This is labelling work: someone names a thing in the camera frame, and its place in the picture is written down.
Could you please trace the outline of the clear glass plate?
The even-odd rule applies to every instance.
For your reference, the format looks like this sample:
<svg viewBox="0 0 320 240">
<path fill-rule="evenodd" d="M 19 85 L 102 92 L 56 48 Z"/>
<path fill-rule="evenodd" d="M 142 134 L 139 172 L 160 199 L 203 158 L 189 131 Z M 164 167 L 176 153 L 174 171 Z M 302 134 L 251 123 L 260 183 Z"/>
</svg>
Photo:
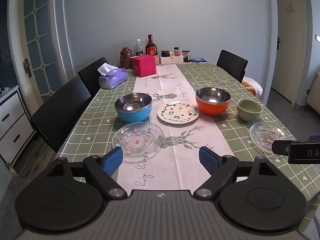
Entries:
<svg viewBox="0 0 320 240">
<path fill-rule="evenodd" d="M 251 141 L 265 153 L 272 154 L 272 143 L 275 140 L 289 140 L 286 133 L 276 125 L 257 122 L 249 129 Z"/>
<path fill-rule="evenodd" d="M 112 146 L 123 150 L 124 161 L 137 163 L 152 158 L 164 141 L 162 129 L 148 122 L 134 122 L 119 129 L 112 138 Z"/>
</svg>

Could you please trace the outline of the blue steel bowl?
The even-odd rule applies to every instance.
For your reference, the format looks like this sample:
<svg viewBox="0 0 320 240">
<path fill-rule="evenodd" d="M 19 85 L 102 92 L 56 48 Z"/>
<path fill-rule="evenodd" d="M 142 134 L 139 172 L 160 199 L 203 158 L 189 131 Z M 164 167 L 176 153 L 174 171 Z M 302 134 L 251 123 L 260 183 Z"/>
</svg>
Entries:
<svg viewBox="0 0 320 240">
<path fill-rule="evenodd" d="M 131 93 L 119 98 L 114 107 L 119 117 L 127 122 L 144 121 L 152 110 L 152 97 L 145 93 Z"/>
</svg>

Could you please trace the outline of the white painted ceramic plate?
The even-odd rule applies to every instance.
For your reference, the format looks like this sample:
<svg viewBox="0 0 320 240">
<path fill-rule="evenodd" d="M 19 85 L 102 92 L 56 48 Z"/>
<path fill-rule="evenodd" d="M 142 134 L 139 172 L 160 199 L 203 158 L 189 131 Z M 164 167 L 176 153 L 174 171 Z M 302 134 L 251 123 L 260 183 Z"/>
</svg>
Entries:
<svg viewBox="0 0 320 240">
<path fill-rule="evenodd" d="M 200 113 L 196 106 L 177 101 L 163 104 L 159 107 L 157 115 L 166 123 L 182 125 L 195 121 Z"/>
</svg>

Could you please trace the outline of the orange steel bowl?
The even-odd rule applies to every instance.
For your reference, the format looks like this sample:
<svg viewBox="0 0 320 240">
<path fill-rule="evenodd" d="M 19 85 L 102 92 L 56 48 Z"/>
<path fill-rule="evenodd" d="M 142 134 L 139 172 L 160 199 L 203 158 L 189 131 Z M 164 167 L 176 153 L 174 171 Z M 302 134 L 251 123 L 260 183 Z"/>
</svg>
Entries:
<svg viewBox="0 0 320 240">
<path fill-rule="evenodd" d="M 231 95 L 226 90 L 215 87 L 199 88 L 195 98 L 199 110 L 210 116 L 224 113 L 231 101 Z"/>
</svg>

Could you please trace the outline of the green ceramic bowl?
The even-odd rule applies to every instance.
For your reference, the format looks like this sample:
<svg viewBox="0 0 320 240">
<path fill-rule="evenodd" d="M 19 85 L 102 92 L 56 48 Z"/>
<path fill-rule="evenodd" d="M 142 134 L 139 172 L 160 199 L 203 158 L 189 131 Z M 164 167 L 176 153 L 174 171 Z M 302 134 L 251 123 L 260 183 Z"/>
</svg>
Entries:
<svg viewBox="0 0 320 240">
<path fill-rule="evenodd" d="M 253 100 L 241 99 L 237 102 L 238 117 L 245 122 L 257 120 L 262 111 L 262 106 Z"/>
</svg>

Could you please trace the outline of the pink deer table runner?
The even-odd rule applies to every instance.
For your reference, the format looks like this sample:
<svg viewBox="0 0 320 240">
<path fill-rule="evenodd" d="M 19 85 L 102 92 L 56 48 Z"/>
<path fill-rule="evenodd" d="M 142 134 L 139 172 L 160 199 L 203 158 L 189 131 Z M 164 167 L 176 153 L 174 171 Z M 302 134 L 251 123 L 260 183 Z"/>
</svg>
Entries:
<svg viewBox="0 0 320 240">
<path fill-rule="evenodd" d="M 117 182 L 127 191 L 190 190 L 195 191 L 209 178 L 200 164 L 199 149 L 206 146 L 219 155 L 232 151 L 213 118 L 204 113 L 188 124 L 168 124 L 157 111 L 165 103 L 196 104 L 197 74 L 188 64 L 163 65 L 157 73 L 147 77 L 131 76 L 125 93 L 142 92 L 152 97 L 149 121 L 164 133 L 161 148 L 152 157 L 139 162 L 125 161 L 119 168 Z"/>
</svg>

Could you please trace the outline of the near left black chair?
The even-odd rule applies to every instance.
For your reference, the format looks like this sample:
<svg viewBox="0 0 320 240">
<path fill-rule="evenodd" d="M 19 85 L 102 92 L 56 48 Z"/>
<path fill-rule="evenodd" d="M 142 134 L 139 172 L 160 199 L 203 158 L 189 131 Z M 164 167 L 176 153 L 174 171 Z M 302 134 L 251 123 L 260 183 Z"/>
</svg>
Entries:
<svg viewBox="0 0 320 240">
<path fill-rule="evenodd" d="M 53 94 L 31 117 L 31 126 L 58 152 L 91 101 L 91 95 L 76 76 Z"/>
</svg>

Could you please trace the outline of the black chair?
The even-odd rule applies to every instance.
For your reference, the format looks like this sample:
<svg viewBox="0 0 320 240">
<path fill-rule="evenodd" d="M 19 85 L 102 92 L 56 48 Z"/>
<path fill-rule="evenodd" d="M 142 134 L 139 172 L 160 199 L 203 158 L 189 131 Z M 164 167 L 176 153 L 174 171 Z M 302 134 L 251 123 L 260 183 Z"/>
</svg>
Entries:
<svg viewBox="0 0 320 240">
<path fill-rule="evenodd" d="M 100 89 L 99 77 L 101 74 L 98 72 L 98 68 L 105 63 L 108 63 L 108 61 L 102 57 L 78 72 L 78 76 L 86 86 L 92 98 L 95 97 Z"/>
<path fill-rule="evenodd" d="M 91 95 L 76 76 L 53 94 L 31 117 L 31 126 L 58 152 L 91 101 Z"/>
<path fill-rule="evenodd" d="M 248 61 L 227 50 L 221 50 L 216 65 L 242 83 Z"/>
</svg>

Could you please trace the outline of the cream right door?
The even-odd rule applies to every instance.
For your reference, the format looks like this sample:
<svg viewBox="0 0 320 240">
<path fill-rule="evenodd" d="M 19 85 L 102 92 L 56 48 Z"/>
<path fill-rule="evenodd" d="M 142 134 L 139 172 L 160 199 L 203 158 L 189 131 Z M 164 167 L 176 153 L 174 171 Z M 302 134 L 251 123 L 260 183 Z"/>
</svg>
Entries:
<svg viewBox="0 0 320 240">
<path fill-rule="evenodd" d="M 278 43 L 272 88 L 295 103 L 306 50 L 305 0 L 277 0 Z"/>
</svg>

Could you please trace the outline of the purple tissue pack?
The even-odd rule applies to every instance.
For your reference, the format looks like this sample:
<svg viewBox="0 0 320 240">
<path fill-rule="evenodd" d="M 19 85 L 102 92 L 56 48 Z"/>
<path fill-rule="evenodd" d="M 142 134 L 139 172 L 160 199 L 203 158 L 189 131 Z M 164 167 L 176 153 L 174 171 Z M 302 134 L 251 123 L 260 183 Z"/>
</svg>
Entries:
<svg viewBox="0 0 320 240">
<path fill-rule="evenodd" d="M 99 72 L 99 85 L 103 89 L 113 89 L 127 80 L 127 71 L 108 63 L 103 63 L 97 71 Z"/>
</svg>

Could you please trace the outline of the right black chair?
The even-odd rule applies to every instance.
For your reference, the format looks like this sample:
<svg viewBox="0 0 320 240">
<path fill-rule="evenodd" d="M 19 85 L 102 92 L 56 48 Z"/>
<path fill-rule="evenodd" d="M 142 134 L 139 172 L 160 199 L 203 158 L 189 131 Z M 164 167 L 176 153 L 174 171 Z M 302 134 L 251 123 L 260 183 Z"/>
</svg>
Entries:
<svg viewBox="0 0 320 240">
<path fill-rule="evenodd" d="M 216 65 L 242 83 L 248 61 L 227 50 L 221 50 Z"/>
</svg>

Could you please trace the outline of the white flat box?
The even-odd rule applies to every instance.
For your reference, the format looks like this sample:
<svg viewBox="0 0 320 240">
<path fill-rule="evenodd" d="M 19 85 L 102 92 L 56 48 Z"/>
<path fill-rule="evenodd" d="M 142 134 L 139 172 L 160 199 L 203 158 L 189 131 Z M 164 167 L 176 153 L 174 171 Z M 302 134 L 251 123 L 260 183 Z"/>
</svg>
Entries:
<svg viewBox="0 0 320 240">
<path fill-rule="evenodd" d="M 159 57 L 160 59 L 160 64 L 178 64 L 178 63 L 183 63 L 183 56 L 173 56 L 173 57 Z"/>
</svg>

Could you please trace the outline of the brown figurine jar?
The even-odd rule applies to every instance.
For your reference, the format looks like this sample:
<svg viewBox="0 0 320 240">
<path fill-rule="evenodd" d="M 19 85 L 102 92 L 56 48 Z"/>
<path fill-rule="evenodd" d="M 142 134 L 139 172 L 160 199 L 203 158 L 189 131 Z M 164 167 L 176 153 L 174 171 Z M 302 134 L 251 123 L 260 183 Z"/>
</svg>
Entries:
<svg viewBox="0 0 320 240">
<path fill-rule="evenodd" d="M 131 57 L 133 57 L 132 50 L 129 47 L 123 47 L 120 52 L 120 66 L 125 69 L 132 68 Z"/>
</svg>

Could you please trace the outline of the dark glass jar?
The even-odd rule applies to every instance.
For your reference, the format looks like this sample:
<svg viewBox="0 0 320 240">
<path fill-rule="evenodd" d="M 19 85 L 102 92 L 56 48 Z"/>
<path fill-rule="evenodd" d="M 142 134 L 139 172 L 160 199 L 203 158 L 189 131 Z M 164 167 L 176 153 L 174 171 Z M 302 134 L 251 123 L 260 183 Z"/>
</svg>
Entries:
<svg viewBox="0 0 320 240">
<path fill-rule="evenodd" d="M 182 50 L 183 62 L 190 62 L 190 50 Z"/>
</svg>

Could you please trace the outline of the brown liquor bottle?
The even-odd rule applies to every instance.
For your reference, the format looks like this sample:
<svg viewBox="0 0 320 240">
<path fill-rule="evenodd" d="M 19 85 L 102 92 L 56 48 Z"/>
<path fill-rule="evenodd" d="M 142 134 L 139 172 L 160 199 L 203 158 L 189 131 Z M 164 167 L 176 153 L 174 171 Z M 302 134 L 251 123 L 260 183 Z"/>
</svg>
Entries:
<svg viewBox="0 0 320 240">
<path fill-rule="evenodd" d="M 158 55 L 157 45 L 155 45 L 153 42 L 152 34 L 148 35 L 148 44 L 145 47 L 145 52 L 146 52 L 146 55 L 151 55 L 151 56 Z"/>
</svg>

